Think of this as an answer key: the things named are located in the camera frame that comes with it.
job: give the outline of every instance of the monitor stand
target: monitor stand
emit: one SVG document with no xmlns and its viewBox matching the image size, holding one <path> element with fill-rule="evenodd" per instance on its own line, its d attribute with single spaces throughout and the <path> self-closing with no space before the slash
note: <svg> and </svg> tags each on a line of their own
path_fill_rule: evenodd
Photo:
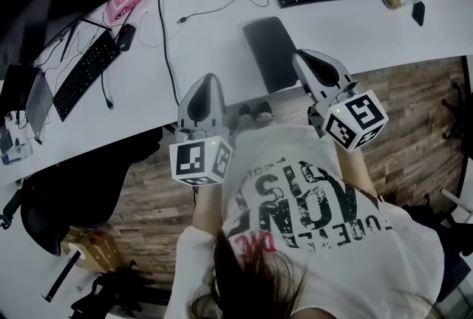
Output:
<svg viewBox="0 0 473 319">
<path fill-rule="evenodd" d="M 79 21 L 83 21 L 83 22 L 86 22 L 88 24 L 91 24 L 91 25 L 95 25 L 96 27 L 101 27 L 105 30 L 112 30 L 112 28 L 110 27 L 105 27 L 104 25 L 102 24 L 97 24 L 96 22 L 93 22 L 93 21 L 89 21 L 89 20 L 86 20 L 85 18 L 81 18 Z M 71 43 L 71 40 L 72 40 L 72 35 L 74 34 L 74 31 L 75 31 L 75 28 L 77 27 L 79 21 L 75 22 L 74 24 L 71 25 L 71 29 L 69 31 L 69 36 L 67 37 L 67 40 L 66 40 L 66 46 L 64 46 L 64 50 L 62 51 L 62 55 L 61 55 L 61 60 L 62 61 L 64 59 L 64 56 L 66 55 L 66 50 L 67 50 L 67 47 L 69 46 L 69 44 Z"/>
</svg>

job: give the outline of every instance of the white desk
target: white desk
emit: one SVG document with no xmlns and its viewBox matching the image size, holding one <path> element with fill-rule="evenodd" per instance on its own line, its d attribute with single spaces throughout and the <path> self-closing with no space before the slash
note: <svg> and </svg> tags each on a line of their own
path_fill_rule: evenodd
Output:
<svg viewBox="0 0 473 319">
<path fill-rule="evenodd" d="M 169 40 L 169 58 L 182 98 L 191 85 L 208 72 L 220 79 L 227 105 L 267 93 L 250 47 L 243 35 L 245 24 L 257 18 L 281 18 L 298 48 L 314 49 L 339 59 L 351 73 L 473 54 L 473 0 L 423 0 L 423 27 L 411 18 L 411 7 L 388 10 L 382 0 L 345 0 L 280 9 L 276 0 L 266 8 L 248 0 L 184 24 L 176 21 L 191 13 L 212 10 L 230 0 L 162 0 Z M 103 8 L 91 18 L 101 20 Z M 166 69 L 157 0 L 140 3 L 129 22 L 137 27 L 132 48 L 106 71 L 106 91 L 115 109 L 107 109 L 96 81 L 64 123 L 54 108 L 46 126 L 44 144 L 33 141 L 34 155 L 11 166 L 0 167 L 0 183 L 7 184 L 57 162 L 177 119 Z M 96 31 L 82 23 L 78 30 L 83 48 Z M 77 39 L 57 69 L 47 72 L 55 91 L 58 73 L 77 54 Z M 58 65 L 62 46 L 42 68 Z M 40 58 L 45 60 L 50 50 Z M 58 78 L 61 85 L 79 56 Z M 25 130 L 9 124 L 13 137 L 24 139 Z"/>
</svg>

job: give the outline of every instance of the person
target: person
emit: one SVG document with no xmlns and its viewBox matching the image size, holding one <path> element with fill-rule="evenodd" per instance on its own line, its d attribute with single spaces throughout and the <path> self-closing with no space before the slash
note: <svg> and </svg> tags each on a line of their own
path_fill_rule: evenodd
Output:
<svg viewBox="0 0 473 319">
<path fill-rule="evenodd" d="M 425 318 L 436 232 L 378 199 L 361 151 L 239 110 L 224 183 L 202 187 L 177 242 L 165 319 Z"/>
</svg>

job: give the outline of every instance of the shoe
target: shoe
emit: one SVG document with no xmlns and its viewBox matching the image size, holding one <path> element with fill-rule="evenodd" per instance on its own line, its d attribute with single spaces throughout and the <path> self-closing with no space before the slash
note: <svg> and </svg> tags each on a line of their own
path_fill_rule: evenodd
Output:
<svg viewBox="0 0 473 319">
<path fill-rule="evenodd" d="M 249 106 L 247 103 L 243 103 L 238 109 L 238 117 L 241 117 L 243 115 L 253 116 L 253 111 L 251 110 L 251 106 Z"/>
<path fill-rule="evenodd" d="M 273 108 L 271 108 L 271 104 L 266 100 L 259 101 L 258 105 L 256 106 L 256 111 L 253 113 L 253 116 L 256 118 L 261 113 L 269 113 L 273 115 Z"/>
</svg>

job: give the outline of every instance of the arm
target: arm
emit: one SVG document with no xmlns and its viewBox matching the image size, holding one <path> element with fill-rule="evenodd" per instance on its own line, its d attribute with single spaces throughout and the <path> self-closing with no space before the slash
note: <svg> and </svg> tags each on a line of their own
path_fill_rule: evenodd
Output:
<svg viewBox="0 0 473 319">
<path fill-rule="evenodd" d="M 222 186 L 202 186 L 196 198 L 192 225 L 217 236 L 222 229 Z"/>
<path fill-rule="evenodd" d="M 376 189 L 372 184 L 368 174 L 367 165 L 364 163 L 363 153 L 358 148 L 350 153 L 336 144 L 338 162 L 340 163 L 341 174 L 345 181 L 360 187 L 373 197 L 378 198 Z"/>
</svg>

